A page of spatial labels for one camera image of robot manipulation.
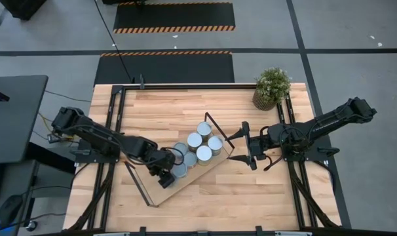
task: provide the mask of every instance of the gray floor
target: gray floor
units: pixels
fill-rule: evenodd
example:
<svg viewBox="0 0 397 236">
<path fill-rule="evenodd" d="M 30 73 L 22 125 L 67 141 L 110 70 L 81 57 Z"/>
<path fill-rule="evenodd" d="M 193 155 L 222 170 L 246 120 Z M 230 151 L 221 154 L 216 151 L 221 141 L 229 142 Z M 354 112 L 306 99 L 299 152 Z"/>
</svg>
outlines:
<svg viewBox="0 0 397 236">
<path fill-rule="evenodd" d="M 112 28 L 117 7 L 98 2 Z M 297 48 L 286 1 L 231 2 L 236 20 L 232 32 L 113 36 L 120 49 Z M 293 4 L 307 49 L 397 48 L 397 0 L 293 0 Z M 7 14 L 0 27 L 0 52 L 52 50 L 113 50 L 92 0 L 49 0 L 28 22 Z M 331 134 L 333 146 L 341 149 L 336 161 L 353 228 L 397 231 L 397 54 L 308 57 L 324 112 L 354 96 L 365 98 L 378 111 L 368 124 L 349 125 Z M 98 60 L 99 56 L 0 56 L 0 76 L 46 74 L 49 91 L 89 100 Z M 299 54 L 234 53 L 233 66 L 239 83 L 252 82 L 273 66 L 287 70 L 293 81 L 307 83 Z M 89 103 L 45 94 L 40 112 L 52 119 L 60 106 L 89 109 Z M 40 119 L 34 130 L 48 134 Z M 31 140 L 55 147 L 36 135 Z M 34 216 L 61 213 L 67 199 L 42 199 L 36 205 Z M 32 234 L 57 232 L 63 218 L 43 218 L 39 223 Z"/>
</svg>

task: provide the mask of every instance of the hazard tape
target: hazard tape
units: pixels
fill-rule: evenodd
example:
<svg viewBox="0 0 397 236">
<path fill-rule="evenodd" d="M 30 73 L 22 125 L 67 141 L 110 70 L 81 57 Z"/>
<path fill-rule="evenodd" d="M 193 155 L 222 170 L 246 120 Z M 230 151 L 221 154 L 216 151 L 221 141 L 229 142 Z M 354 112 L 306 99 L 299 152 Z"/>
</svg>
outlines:
<svg viewBox="0 0 397 236">
<path fill-rule="evenodd" d="M 232 54 L 230 51 L 170 51 L 170 52 L 120 52 L 103 53 L 101 56 L 164 56 L 164 55 L 191 55 L 191 54 Z"/>
<path fill-rule="evenodd" d="M 233 31 L 235 26 L 172 26 L 146 28 L 120 28 L 114 33 L 167 33 L 167 32 L 203 32 L 203 31 Z"/>
<path fill-rule="evenodd" d="M 203 2 L 203 3 L 145 3 L 145 5 L 193 5 L 193 4 L 232 4 L 230 2 Z M 123 5 L 135 5 L 135 2 L 120 3 L 119 6 Z"/>
</svg>

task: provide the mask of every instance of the wooden tabletop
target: wooden tabletop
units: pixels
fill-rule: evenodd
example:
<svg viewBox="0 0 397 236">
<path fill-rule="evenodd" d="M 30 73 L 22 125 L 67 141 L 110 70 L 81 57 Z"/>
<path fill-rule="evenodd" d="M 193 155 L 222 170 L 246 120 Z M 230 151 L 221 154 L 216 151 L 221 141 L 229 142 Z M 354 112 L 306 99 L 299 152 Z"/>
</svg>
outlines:
<svg viewBox="0 0 397 236">
<path fill-rule="evenodd" d="M 92 97 L 89 117 L 103 125 L 111 87 L 97 85 Z M 256 136 L 261 127 L 274 125 L 279 120 L 275 108 L 256 109 L 252 95 L 251 89 L 129 90 L 121 132 L 145 136 L 160 147 L 173 146 L 194 131 L 204 119 L 204 113 L 209 112 L 228 136 L 235 133 L 243 121 L 249 122 L 251 136 Z M 305 84 L 292 84 L 290 96 L 296 121 L 312 119 Z M 111 127 L 115 126 L 116 117 L 113 116 Z M 243 139 L 234 140 L 233 144 L 233 155 L 247 153 Z M 274 160 L 280 156 L 280 150 L 271 149 L 267 154 Z M 268 163 L 268 160 L 258 161 L 258 169 L 252 171 L 244 163 L 226 160 L 165 200 L 159 208 L 153 208 L 146 206 L 120 162 L 115 169 L 106 230 L 139 231 L 141 226 L 146 226 L 148 231 L 253 231 L 255 226 L 262 226 L 263 230 L 296 230 L 287 164 L 281 161 L 264 172 Z M 306 168 L 313 198 L 333 222 L 340 224 L 328 172 L 310 162 Z M 76 177 L 64 228 L 73 225 L 90 202 L 96 170 L 97 164 L 91 164 Z M 304 198 L 301 200 L 309 226 L 306 203 Z M 97 210 L 95 226 L 99 226 L 99 212 Z"/>
</svg>

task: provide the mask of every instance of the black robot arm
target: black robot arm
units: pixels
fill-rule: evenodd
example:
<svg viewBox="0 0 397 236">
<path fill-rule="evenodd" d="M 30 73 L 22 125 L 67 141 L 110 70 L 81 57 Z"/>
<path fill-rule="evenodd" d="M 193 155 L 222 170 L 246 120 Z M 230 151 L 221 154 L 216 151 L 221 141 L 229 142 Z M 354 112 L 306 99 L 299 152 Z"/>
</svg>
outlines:
<svg viewBox="0 0 397 236">
<path fill-rule="evenodd" d="M 105 157 L 116 158 L 123 152 L 132 164 L 145 165 L 152 176 L 157 175 L 163 188 L 175 180 L 170 173 L 175 155 L 167 149 L 158 150 L 158 145 L 147 138 L 112 131 L 95 123 L 78 108 L 60 108 L 52 126 L 56 135 L 77 135 Z"/>
<path fill-rule="evenodd" d="M 230 159 L 243 161 L 250 165 L 252 170 L 257 168 L 255 160 L 264 160 L 264 151 L 272 148 L 281 148 L 284 157 L 289 160 L 302 160 L 305 153 L 312 147 L 314 141 L 329 134 L 349 123 L 367 123 L 373 119 L 376 110 L 370 108 L 364 99 L 349 99 L 345 104 L 335 110 L 316 117 L 305 123 L 289 125 L 276 124 L 263 127 L 259 136 L 250 137 L 249 124 L 242 122 L 242 128 L 237 133 L 227 138 L 245 137 L 248 155 L 230 157 Z"/>
</svg>

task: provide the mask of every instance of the potted plant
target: potted plant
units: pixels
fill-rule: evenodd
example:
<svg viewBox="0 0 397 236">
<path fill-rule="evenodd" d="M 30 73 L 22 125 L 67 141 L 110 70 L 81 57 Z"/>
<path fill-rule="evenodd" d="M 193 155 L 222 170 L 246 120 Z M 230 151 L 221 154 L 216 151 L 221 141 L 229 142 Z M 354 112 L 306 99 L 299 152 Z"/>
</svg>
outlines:
<svg viewBox="0 0 397 236">
<path fill-rule="evenodd" d="M 290 91 L 289 77 L 280 68 L 266 69 L 256 80 L 252 102 L 263 111 L 273 109 Z"/>
</svg>

